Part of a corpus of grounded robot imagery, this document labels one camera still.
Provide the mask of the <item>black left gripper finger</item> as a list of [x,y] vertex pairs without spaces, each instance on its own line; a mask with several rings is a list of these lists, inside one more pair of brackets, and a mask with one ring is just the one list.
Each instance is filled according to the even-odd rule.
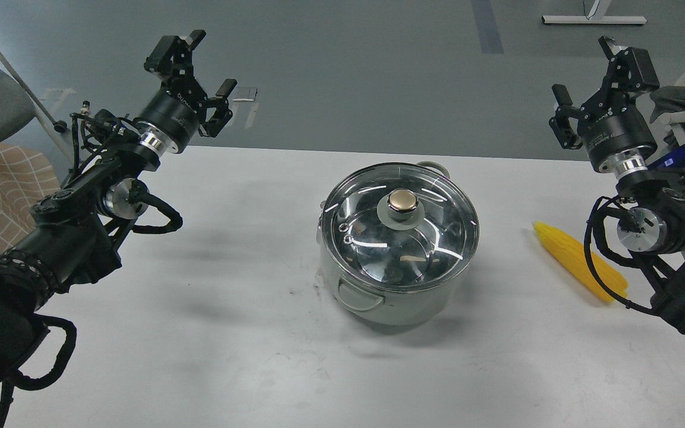
[[193,70],[193,51],[206,37],[206,30],[189,35],[166,35],[144,61],[144,70],[155,75],[187,75]]
[[213,97],[207,98],[202,104],[204,111],[213,109],[212,116],[202,123],[202,135],[215,138],[231,121],[233,112],[230,109],[229,96],[236,89],[238,81],[227,78],[222,82]]

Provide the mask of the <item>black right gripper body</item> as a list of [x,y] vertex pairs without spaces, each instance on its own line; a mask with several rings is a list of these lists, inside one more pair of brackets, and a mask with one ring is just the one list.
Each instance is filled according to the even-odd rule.
[[606,75],[601,87],[582,105],[587,118],[579,120],[577,133],[595,172],[611,170],[607,160],[611,156],[630,152],[647,158],[657,151],[630,89],[625,89],[620,79]]

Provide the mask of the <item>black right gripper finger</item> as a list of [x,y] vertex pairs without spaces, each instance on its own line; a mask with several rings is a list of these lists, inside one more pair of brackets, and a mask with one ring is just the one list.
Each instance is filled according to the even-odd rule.
[[601,89],[620,92],[652,92],[660,87],[654,65],[645,49],[618,45],[614,38],[598,38],[607,59]]
[[583,111],[573,105],[565,85],[553,84],[551,90],[554,93],[557,108],[555,108],[554,116],[549,120],[549,127],[563,149],[577,150],[582,148],[582,140],[574,132],[571,120],[581,119]]

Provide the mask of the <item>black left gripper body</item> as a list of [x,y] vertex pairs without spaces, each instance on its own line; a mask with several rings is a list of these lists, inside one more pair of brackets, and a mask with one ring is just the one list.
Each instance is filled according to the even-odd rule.
[[202,123],[213,114],[204,111],[207,95],[194,77],[159,75],[161,87],[134,119],[140,132],[139,144],[154,154],[181,153],[195,135],[202,135]]

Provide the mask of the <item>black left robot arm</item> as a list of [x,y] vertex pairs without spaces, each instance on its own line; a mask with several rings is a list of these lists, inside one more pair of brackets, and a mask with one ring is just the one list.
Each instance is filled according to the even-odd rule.
[[76,347],[74,323],[40,314],[44,304],[119,269],[128,234],[164,235],[183,226],[181,214],[139,175],[156,171],[164,153],[182,153],[196,134],[214,138],[233,117],[228,98],[237,81],[226,79],[209,96],[194,75],[193,52],[205,37],[198,29],[158,41],[144,69],[161,87],[135,119],[106,109],[71,114],[74,150],[88,128],[92,155],[31,207],[35,229],[0,254],[0,427],[14,390],[53,385]]

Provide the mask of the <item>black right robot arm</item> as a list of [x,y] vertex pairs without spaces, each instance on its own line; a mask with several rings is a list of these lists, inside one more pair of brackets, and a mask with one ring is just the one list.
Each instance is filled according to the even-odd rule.
[[[626,308],[658,317],[685,334],[685,87],[661,87],[649,52],[598,40],[608,65],[581,106],[565,85],[552,87],[549,125],[563,149],[585,147],[595,172],[612,173],[617,195],[593,205],[585,231],[589,273]],[[590,246],[641,270],[654,289],[650,306],[612,290],[593,265]]]

